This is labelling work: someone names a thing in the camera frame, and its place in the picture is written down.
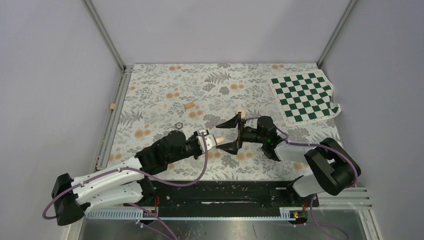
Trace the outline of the beige earbud charging case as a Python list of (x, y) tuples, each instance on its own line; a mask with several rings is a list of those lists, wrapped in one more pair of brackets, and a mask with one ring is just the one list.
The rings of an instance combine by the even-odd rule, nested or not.
[(225, 141), (225, 138), (223, 136), (215, 136), (214, 139), (217, 145)]

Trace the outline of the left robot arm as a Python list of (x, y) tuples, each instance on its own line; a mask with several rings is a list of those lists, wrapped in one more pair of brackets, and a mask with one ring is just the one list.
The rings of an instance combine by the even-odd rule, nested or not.
[(189, 138), (173, 130), (118, 165), (78, 177), (64, 173), (56, 178), (51, 192), (48, 207), (54, 208), (52, 219), (58, 226), (66, 226), (99, 208), (137, 202), (148, 206), (155, 200), (152, 179), (173, 185), (157, 174), (171, 163), (207, 156), (216, 144), (215, 136), (205, 129)]

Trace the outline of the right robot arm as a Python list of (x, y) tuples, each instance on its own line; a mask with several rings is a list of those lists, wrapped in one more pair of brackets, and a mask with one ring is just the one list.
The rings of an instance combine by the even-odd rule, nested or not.
[(361, 169), (335, 139), (327, 137), (319, 143), (293, 142), (270, 116), (260, 116), (256, 127), (246, 126), (246, 122), (239, 112), (218, 124), (218, 129), (235, 128), (237, 137), (217, 148), (237, 155), (243, 143), (261, 144), (262, 153), (270, 160), (307, 164), (311, 174), (297, 177), (288, 186), (286, 198), (291, 205), (299, 206), (308, 196), (323, 192), (337, 196), (356, 185)]

